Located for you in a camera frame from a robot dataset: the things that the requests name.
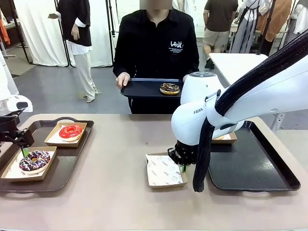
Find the red frosted donut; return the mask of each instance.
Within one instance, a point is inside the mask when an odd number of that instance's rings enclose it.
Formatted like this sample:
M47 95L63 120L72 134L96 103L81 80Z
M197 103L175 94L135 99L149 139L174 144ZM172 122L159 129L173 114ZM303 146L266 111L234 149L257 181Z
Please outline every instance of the red frosted donut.
M70 125L62 128L59 136L65 141L75 141L80 138L82 127L79 125Z

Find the beige table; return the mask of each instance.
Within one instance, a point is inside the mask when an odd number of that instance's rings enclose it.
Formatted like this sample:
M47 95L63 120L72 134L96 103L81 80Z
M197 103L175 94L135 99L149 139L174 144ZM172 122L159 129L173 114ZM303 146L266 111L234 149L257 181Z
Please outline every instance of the beige table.
M35 120L62 115L36 115ZM72 178L58 193L0 194L0 227L32 231L290 230L308 227L308 174L259 118L252 119L302 183L296 192L151 190L144 154L176 142L170 116L69 115L94 120Z

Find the shirt collar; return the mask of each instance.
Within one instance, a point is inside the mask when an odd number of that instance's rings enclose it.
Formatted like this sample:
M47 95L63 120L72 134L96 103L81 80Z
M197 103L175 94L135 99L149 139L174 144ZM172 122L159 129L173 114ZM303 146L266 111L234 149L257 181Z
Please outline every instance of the shirt collar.
M166 18L169 21L172 21L174 23L179 22L179 17L177 15L177 12L175 9L172 8L172 10L169 10L169 14ZM146 14L146 10L141 10L140 18L139 18L139 23L145 23L147 21L150 21L148 15Z

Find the brown t-shirt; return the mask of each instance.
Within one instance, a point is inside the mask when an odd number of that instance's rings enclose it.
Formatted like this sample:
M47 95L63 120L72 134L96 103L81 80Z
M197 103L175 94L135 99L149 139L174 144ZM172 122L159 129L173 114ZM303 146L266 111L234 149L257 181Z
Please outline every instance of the brown t-shirt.
M206 28L215 32L230 30L232 13L237 11L237 0L207 0L205 10L210 11Z

